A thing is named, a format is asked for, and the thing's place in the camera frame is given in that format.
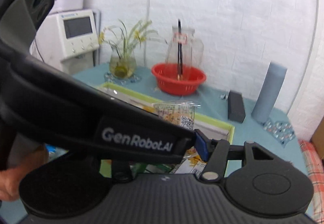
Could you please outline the person's left hand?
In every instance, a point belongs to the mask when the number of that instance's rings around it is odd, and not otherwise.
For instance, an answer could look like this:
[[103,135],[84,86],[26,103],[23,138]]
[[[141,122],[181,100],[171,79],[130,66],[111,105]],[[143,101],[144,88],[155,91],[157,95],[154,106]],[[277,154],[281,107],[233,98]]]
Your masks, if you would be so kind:
[[48,151],[45,146],[40,146],[24,157],[18,166],[1,171],[1,200],[16,201],[19,198],[21,180],[28,173],[46,164],[47,161]]

